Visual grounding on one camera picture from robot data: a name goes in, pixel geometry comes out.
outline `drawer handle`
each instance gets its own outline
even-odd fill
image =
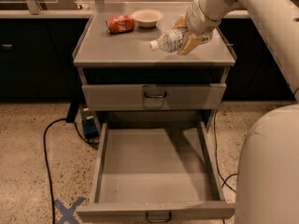
[[[4,44],[0,45],[0,51],[15,51],[15,46],[13,44]]]
[[[155,98],[155,99],[162,99],[162,98],[165,98],[167,96],[167,92],[165,91],[164,94],[159,94],[159,95],[149,95],[147,94],[146,92],[144,92],[144,96],[146,98]]]
[[[147,219],[147,221],[149,222],[149,223],[165,223],[165,222],[169,222],[169,221],[171,221],[171,219],[172,219],[172,213],[171,212],[169,212],[169,216],[168,216],[168,219],[156,219],[156,220],[150,220],[150,218],[149,218],[149,213],[147,212],[146,213],[146,219]]]

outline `cabinet top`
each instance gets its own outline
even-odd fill
[[[234,53],[228,49],[219,31],[214,30],[212,40],[197,47],[186,56],[161,50],[151,50],[150,41],[172,28],[190,3],[109,3],[101,4],[91,18],[90,25],[74,52],[75,66],[232,66]],[[153,8],[164,17],[154,28],[140,28],[131,32],[111,35],[106,20],[110,17],[131,14],[136,10]]]

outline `plastic bottle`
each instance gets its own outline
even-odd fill
[[[158,39],[150,41],[150,48],[152,50],[161,49],[167,52],[178,51],[183,45],[183,39],[188,29],[177,28],[169,30],[162,34]],[[203,35],[201,44],[207,43],[211,39],[211,35]]]

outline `power cord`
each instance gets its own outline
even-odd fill
[[[52,185],[52,178],[51,178],[51,174],[50,174],[50,166],[49,166],[49,161],[48,161],[48,153],[47,153],[47,143],[46,143],[46,136],[47,136],[47,131],[48,129],[55,123],[58,123],[60,121],[66,121],[65,118],[63,119],[57,119],[55,121],[53,121],[51,124],[49,124],[44,132],[43,135],[43,143],[44,143],[44,155],[45,155],[45,163],[46,163],[46,168],[47,168],[47,173],[48,173],[48,179],[49,179],[49,186],[50,186],[50,200],[51,200],[51,211],[52,211],[52,224],[55,224],[55,200],[54,200],[54,193],[53,193],[53,185]],[[78,126],[76,124],[76,122],[73,122],[76,131],[78,133],[78,136],[81,138],[81,140],[83,140],[86,144],[88,144],[90,147],[94,148],[94,149],[98,149],[98,145],[99,143],[93,143],[91,142],[91,140],[86,140],[83,138],[83,136],[81,135],[81,133],[78,130]]]
[[[232,176],[235,176],[237,174],[233,174],[233,175],[229,175],[228,177],[226,177],[225,179],[223,178],[223,176],[221,175],[221,171],[220,171],[220,168],[219,168],[219,164],[218,164],[218,142],[217,142],[217,135],[216,135],[216,115],[217,115],[217,112],[218,112],[218,109],[216,110],[215,112],[215,115],[214,115],[214,135],[215,135],[215,159],[216,159],[216,166],[217,166],[217,172],[218,172],[218,175],[219,177],[221,178],[223,184],[222,184],[222,188],[224,186],[227,186],[230,190],[232,190],[234,193],[235,193],[235,189],[233,189],[228,183],[227,181],[232,177]]]

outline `lower cabinet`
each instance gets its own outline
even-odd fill
[[[0,102],[80,97],[72,52],[86,22],[0,20]]]
[[[223,19],[220,29],[237,56],[223,100],[294,100],[251,19]]]

